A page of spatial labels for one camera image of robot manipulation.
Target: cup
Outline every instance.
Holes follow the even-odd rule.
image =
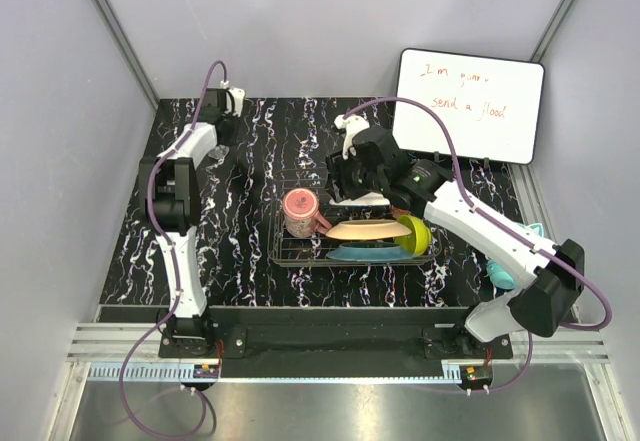
[[[327,234],[333,226],[319,212],[320,201],[313,191],[296,188],[282,200],[284,225],[296,238],[308,238],[316,231]]]

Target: metal floor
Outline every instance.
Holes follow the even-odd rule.
[[[513,377],[496,366],[496,383]],[[130,404],[150,427],[179,434],[195,426],[201,408],[181,392],[149,404],[173,385],[128,383]],[[606,439],[577,365],[534,365],[502,393],[467,398],[454,387],[219,384],[206,391],[217,416],[202,435],[216,440],[601,440]],[[74,441],[155,439],[123,419],[117,383],[87,383]]]

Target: aluminum frame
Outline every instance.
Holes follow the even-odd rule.
[[[540,62],[544,58],[555,35],[576,1],[560,1],[531,56],[532,61]],[[108,0],[94,0],[94,2],[96,9],[103,17],[149,102],[156,106],[158,96]],[[533,172],[528,166],[510,166],[510,171],[524,221],[526,223],[534,221],[543,223],[547,230],[546,232],[553,238],[549,216],[540,197],[540,191]],[[66,441],[69,439],[91,363],[97,361],[122,361],[133,341],[142,334],[141,330],[145,330],[145,327],[148,329],[149,326],[124,323],[79,325],[76,338],[69,351],[68,361],[65,363],[62,388],[59,391],[58,403],[47,436],[49,441]],[[159,339],[159,333],[150,336],[140,346],[133,361],[158,363],[159,366],[162,363],[175,361],[157,357]],[[496,364],[518,364],[526,357],[527,339],[524,333],[516,333],[512,335],[511,339],[514,358],[512,360],[496,360],[494,361]],[[534,343],[532,360],[534,363],[577,363],[583,366],[607,439],[636,439],[599,333],[559,330],[553,338],[536,338]],[[450,366],[454,364],[455,360],[448,360],[445,363],[445,365]]]

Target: blue plate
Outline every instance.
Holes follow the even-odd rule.
[[[337,249],[329,251],[327,258],[337,261],[356,261],[363,263],[380,263],[403,261],[413,255],[401,246],[382,241],[362,241],[345,243]]]

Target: beige plate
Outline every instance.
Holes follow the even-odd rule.
[[[411,234],[411,230],[393,219],[361,219],[343,221],[331,228],[327,236],[349,241],[369,241],[406,236],[407,234]]]

